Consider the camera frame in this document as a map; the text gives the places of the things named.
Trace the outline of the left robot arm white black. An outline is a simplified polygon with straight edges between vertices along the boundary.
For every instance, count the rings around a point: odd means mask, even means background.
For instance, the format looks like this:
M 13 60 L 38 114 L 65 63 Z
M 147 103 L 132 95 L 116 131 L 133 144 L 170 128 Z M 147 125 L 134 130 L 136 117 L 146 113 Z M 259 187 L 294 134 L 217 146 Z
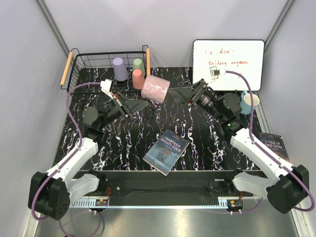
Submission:
M 105 175 L 97 171 L 89 171 L 74 180 L 74 176 L 83 165 L 104 146 L 107 135 L 103 127 L 121 116 L 131 117 L 149 105 L 148 101 L 130 99 L 120 92 L 112 93 L 112 82 L 109 79 L 92 85 L 101 87 L 101 91 L 110 98 L 111 105 L 99 110 L 89 106 L 82 112 L 81 131 L 78 123 L 68 110 L 69 117 L 75 125 L 79 142 L 56 165 L 48 171 L 37 172 L 31 178 L 28 207 L 36 220 L 50 217 L 60 220 L 70 205 L 88 193 L 102 195 L 107 188 Z

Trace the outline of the pink ceramic mug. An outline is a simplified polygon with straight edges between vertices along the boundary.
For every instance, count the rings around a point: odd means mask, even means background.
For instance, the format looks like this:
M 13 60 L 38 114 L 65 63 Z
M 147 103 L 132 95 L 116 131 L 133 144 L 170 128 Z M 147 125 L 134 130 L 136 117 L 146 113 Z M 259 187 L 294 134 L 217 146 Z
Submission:
M 170 86 L 170 81 L 155 76 L 147 76 L 142 90 L 141 96 L 158 104 L 162 104 Z

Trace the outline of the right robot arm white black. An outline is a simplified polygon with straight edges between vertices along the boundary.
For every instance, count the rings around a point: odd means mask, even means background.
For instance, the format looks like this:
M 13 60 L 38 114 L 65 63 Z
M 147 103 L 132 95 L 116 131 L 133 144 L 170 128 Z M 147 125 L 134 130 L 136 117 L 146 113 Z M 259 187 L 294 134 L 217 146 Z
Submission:
M 199 105 L 217 121 L 217 127 L 226 141 L 244 153 L 265 174 L 253 176 L 244 171 L 235 171 L 234 176 L 224 183 L 228 195 L 248 192 L 266 198 L 280 213 L 292 209 L 310 212 L 316 206 L 309 189 L 309 171 L 303 166 L 294 166 L 258 140 L 252 133 L 252 125 L 246 125 L 238 117 L 242 111 L 241 97 L 226 93 L 217 97 L 214 90 L 201 79 L 187 86 L 173 87 L 168 92 L 184 105 Z M 298 204 L 306 197 L 311 207 L 302 209 Z

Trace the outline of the light blue mug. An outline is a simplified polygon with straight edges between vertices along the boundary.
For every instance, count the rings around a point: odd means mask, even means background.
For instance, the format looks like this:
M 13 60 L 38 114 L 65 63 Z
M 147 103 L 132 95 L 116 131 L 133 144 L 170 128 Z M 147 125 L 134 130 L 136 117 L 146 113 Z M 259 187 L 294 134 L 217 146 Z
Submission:
M 247 91 L 243 91 L 241 94 L 241 114 L 249 115 L 260 103 L 260 99 L 255 94 L 250 94 Z

